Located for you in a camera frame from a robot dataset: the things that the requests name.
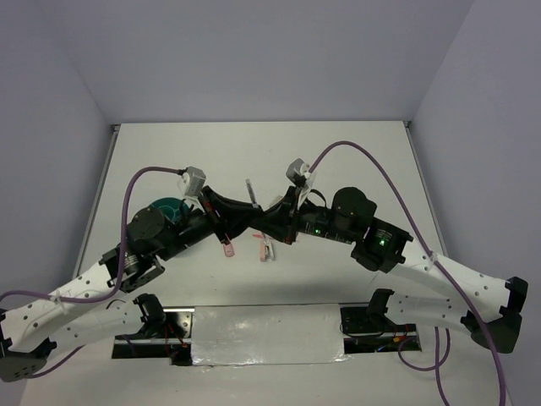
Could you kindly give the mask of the grey clear pen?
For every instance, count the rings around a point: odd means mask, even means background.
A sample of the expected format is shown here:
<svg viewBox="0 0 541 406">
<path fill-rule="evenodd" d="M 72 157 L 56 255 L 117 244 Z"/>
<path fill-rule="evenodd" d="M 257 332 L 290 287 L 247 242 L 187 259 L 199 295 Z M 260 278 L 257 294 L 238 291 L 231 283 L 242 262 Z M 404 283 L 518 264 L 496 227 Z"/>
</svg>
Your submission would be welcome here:
<svg viewBox="0 0 541 406">
<path fill-rule="evenodd" d="M 253 208 L 259 208 L 260 206 L 259 206 L 258 201 L 256 199 L 251 180 L 249 178 L 246 178 L 245 179 L 245 184 L 246 184 L 246 188 L 247 188 L 247 191 L 248 191 L 248 194 L 249 194 L 251 206 Z"/>
</svg>

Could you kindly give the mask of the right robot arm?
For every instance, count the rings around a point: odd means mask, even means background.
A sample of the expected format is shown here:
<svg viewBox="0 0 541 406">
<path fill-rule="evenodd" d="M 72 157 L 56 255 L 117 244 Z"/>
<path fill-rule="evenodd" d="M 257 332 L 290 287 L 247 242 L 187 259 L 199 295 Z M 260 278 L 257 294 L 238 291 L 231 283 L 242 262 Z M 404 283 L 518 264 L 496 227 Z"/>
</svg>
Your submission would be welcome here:
<svg viewBox="0 0 541 406">
<path fill-rule="evenodd" d="M 377 288 L 368 322 L 377 331 L 393 324 L 425 324 L 467 334 L 481 347 L 511 353 L 520 334 L 528 284 L 491 277 L 444 255 L 427 253 L 409 232 L 376 217 L 377 205 L 354 187 L 339 189 L 330 207 L 305 201 L 289 188 L 254 228 L 284 244 L 300 233 L 353 246 L 351 257 L 371 272 L 400 277 L 437 293 L 437 299 Z"/>
</svg>

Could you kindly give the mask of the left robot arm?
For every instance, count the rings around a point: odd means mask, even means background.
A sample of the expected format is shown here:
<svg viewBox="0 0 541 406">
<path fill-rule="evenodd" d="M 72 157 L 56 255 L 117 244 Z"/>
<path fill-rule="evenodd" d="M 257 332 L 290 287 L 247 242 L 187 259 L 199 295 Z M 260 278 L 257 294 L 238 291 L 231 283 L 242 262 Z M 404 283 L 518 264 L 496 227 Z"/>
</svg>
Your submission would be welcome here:
<svg viewBox="0 0 541 406">
<path fill-rule="evenodd" d="M 189 330 L 142 288 L 161 276 L 162 265 L 203 239 L 216 235 L 227 255 L 232 240 L 264 216 L 255 203 L 231 200 L 205 187 L 197 206 L 178 202 L 164 211 L 151 204 L 123 228 L 121 242 L 86 272 L 49 294 L 1 313 L 1 379 L 14 382 L 51 372 L 47 361 L 75 354 L 111 336 L 175 337 Z"/>
</svg>

